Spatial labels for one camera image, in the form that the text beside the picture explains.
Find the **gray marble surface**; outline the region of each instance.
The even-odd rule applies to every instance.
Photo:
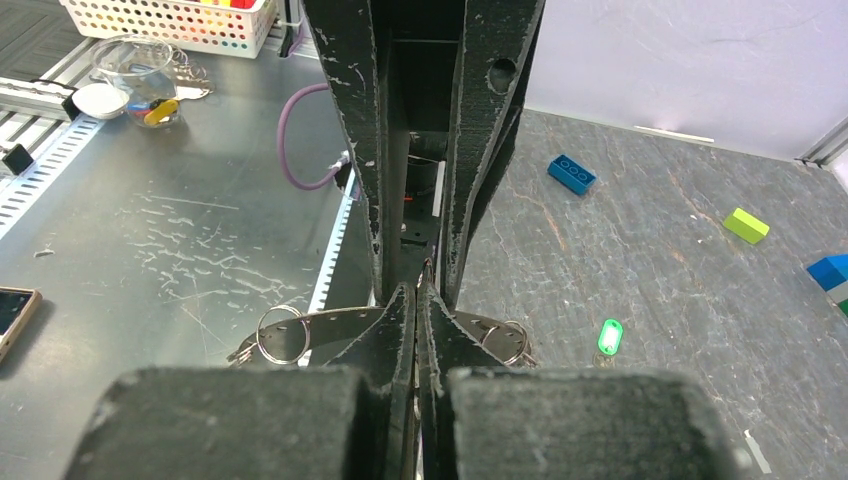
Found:
[[[585,197],[547,175],[561,153],[597,175]],[[760,244],[722,226],[736,207],[771,226]],[[522,322],[547,367],[591,367],[616,318],[616,368],[699,382],[761,447],[751,478],[848,478],[848,318],[804,270],[844,252],[829,172],[527,112],[459,308]]]

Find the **transparent plastic cup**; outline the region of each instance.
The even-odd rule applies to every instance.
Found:
[[[173,69],[174,48],[142,35],[121,35],[94,46],[91,63],[110,85],[129,97],[126,112],[145,128],[180,120]]]

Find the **phone screen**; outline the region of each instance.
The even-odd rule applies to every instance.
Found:
[[[32,298],[29,292],[10,292],[0,290],[0,337],[6,334]]]

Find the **yellow object in basket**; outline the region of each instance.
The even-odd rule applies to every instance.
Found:
[[[144,124],[149,126],[155,126],[157,123],[161,122],[163,118],[177,111],[179,108],[180,102],[176,99],[172,98],[170,100],[165,100],[160,103],[159,106],[154,108],[150,113],[144,116]]]

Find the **green block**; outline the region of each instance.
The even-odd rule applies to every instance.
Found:
[[[768,225],[741,208],[734,210],[724,220],[724,226],[750,244],[764,239],[769,230]]]

